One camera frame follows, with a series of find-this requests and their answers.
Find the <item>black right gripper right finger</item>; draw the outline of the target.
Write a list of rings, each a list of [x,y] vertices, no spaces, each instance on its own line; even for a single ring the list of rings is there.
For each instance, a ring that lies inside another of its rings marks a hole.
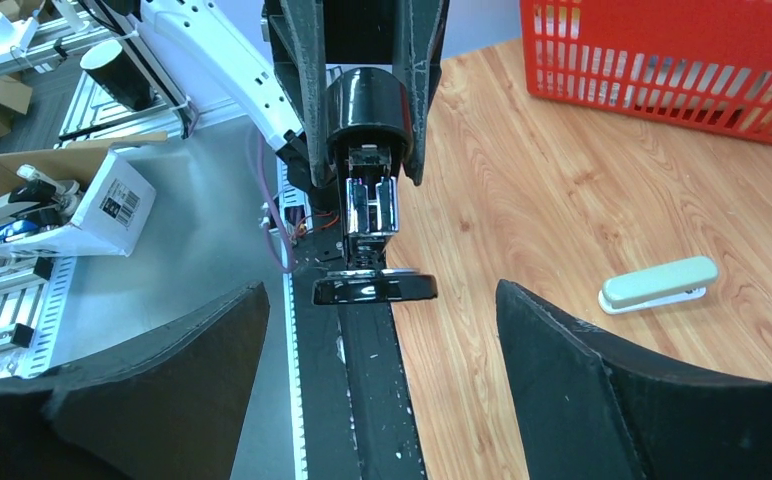
[[[695,366],[496,288],[533,479],[772,479],[772,382]]]

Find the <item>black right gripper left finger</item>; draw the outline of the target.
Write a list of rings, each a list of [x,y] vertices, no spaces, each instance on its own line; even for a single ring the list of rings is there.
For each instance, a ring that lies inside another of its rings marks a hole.
[[[0,479],[226,479],[270,317],[262,283],[29,378],[0,379]]]

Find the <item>black stapler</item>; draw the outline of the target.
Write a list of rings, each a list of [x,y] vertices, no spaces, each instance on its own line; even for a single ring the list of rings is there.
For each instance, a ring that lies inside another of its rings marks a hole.
[[[434,276],[385,264],[387,245],[400,231],[398,175],[414,147],[404,85],[386,70],[359,67],[328,87],[327,100],[346,266],[315,282],[314,304],[437,298]]]

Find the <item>white cardboard box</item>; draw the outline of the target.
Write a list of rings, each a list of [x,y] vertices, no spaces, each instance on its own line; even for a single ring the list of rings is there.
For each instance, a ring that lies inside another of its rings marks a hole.
[[[129,256],[156,199],[128,161],[167,134],[0,154],[0,258]]]

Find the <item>red plastic shopping basket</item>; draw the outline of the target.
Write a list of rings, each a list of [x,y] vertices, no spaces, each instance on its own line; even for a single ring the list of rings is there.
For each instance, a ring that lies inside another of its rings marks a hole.
[[[528,92],[772,145],[772,1],[524,1]]]

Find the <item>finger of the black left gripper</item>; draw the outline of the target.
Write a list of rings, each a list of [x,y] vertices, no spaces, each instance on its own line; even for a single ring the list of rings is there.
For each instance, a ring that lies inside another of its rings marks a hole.
[[[311,182],[334,179],[327,159],[326,42],[321,1],[266,1],[275,72],[306,133]]]
[[[442,74],[448,10],[447,1],[395,3],[393,74],[406,89],[414,141],[404,172],[416,186],[423,181],[428,114]]]

